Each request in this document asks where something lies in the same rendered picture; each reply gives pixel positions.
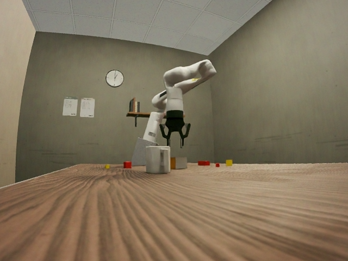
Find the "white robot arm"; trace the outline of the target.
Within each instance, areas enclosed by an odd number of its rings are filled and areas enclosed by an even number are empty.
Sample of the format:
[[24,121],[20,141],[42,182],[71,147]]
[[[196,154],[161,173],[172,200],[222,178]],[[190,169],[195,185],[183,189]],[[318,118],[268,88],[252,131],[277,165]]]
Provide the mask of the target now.
[[[193,79],[198,71],[201,78]],[[160,130],[159,125],[162,123],[163,117],[166,116],[166,112],[169,110],[183,111],[182,95],[215,75],[215,68],[209,60],[165,72],[163,81],[166,90],[157,94],[152,100],[152,105],[158,108],[158,111],[151,112],[143,139],[156,142]]]

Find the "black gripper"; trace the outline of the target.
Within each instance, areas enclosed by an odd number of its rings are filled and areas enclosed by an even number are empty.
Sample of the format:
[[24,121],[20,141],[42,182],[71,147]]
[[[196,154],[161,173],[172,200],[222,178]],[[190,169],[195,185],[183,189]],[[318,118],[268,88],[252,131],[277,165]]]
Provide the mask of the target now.
[[[160,124],[160,130],[163,138],[167,139],[167,146],[170,147],[170,136],[171,132],[179,132],[181,136],[181,148],[184,146],[184,138],[188,137],[189,130],[191,124],[187,124],[184,122],[183,111],[181,110],[169,110],[166,112],[166,122],[164,124]],[[164,128],[165,126],[169,129],[168,134],[165,135]],[[182,133],[182,128],[185,126],[187,129],[185,135]]]

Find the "white mug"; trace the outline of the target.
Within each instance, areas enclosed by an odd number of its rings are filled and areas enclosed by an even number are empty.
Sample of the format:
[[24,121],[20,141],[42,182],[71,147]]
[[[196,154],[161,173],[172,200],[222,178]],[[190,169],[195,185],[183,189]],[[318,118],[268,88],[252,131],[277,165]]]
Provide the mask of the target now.
[[[168,165],[168,159],[169,159],[169,165]],[[147,173],[169,173],[170,172],[170,147],[169,146],[146,147],[146,172]]]

